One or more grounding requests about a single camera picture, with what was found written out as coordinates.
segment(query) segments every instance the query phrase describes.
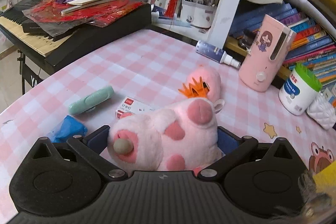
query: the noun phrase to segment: cartoon frog print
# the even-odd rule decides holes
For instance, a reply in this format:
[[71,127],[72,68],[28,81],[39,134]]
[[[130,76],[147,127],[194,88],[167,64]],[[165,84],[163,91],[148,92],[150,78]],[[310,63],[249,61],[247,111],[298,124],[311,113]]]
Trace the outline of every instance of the cartoon frog print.
[[322,149],[318,147],[316,143],[311,143],[311,151],[313,153],[309,158],[308,168],[309,171],[317,174],[321,172],[324,168],[329,166],[334,161],[334,155],[331,150],[325,151],[323,146]]
[[258,46],[261,52],[266,52],[266,47],[271,46],[273,40],[273,36],[269,31],[264,31],[260,37],[259,41],[256,41],[256,45]]

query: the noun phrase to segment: cardboard box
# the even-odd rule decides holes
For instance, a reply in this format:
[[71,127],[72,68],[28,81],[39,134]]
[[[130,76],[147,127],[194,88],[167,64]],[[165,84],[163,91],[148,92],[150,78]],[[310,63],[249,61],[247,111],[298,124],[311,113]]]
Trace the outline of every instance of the cardboard box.
[[115,111],[115,116],[119,119],[121,114],[125,112],[131,112],[133,114],[141,114],[149,111],[154,111],[155,109],[139,102],[133,98],[125,97],[122,103],[117,107]]

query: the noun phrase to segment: plush toy nose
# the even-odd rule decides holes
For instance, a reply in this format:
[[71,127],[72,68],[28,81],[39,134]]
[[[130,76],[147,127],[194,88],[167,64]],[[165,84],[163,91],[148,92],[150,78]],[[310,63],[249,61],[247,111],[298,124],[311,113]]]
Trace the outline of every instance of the plush toy nose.
[[118,138],[113,143],[113,149],[115,153],[119,155],[127,155],[128,153],[133,151],[134,145],[129,139]]

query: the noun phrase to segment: stack of books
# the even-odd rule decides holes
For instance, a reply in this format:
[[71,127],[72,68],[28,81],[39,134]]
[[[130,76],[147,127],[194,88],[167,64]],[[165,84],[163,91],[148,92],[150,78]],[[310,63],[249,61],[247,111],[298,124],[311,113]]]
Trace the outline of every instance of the stack of books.
[[283,65],[292,70],[296,63],[309,68],[323,87],[336,83],[336,46],[334,40],[313,18],[292,7],[289,3],[268,4],[235,16],[229,35],[243,37],[248,29],[257,32],[265,14],[270,15],[297,33]]

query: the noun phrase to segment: plush toy ear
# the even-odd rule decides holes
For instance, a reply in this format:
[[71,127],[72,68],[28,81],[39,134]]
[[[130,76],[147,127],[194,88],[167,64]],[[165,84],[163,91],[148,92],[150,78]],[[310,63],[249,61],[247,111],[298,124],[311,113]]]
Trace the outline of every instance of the plush toy ear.
[[125,112],[125,113],[120,115],[120,119],[125,118],[127,116],[132,116],[132,115],[133,115],[133,113],[131,113],[131,112]]

